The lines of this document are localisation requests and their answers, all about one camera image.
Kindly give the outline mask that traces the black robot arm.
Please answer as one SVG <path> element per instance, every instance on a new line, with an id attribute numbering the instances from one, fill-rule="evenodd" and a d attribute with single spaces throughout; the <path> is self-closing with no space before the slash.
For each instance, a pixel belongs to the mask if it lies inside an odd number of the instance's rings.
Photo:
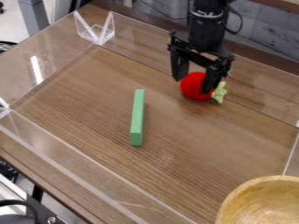
<path id="1" fill-rule="evenodd" d="M 224 34 L 233 0 L 193 0 L 188 35 L 169 32 L 172 77 L 180 81 L 189 72 L 189 62 L 205 68 L 200 94 L 206 94 L 229 74 L 233 53 L 224 48 Z"/>

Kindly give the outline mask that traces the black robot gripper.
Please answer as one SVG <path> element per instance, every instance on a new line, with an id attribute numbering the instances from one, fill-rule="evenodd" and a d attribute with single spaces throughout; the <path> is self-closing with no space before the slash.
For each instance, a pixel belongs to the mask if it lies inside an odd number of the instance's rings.
<path id="1" fill-rule="evenodd" d="M 166 50 L 170 55 L 172 77 L 178 81 L 188 73 L 189 64 L 194 63 L 205 69 L 200 92 L 205 95 L 216 85 L 220 77 L 226 77 L 230 70 L 234 54 L 222 45 L 214 51 L 202 52 L 177 35 L 169 32 L 170 41 Z"/>

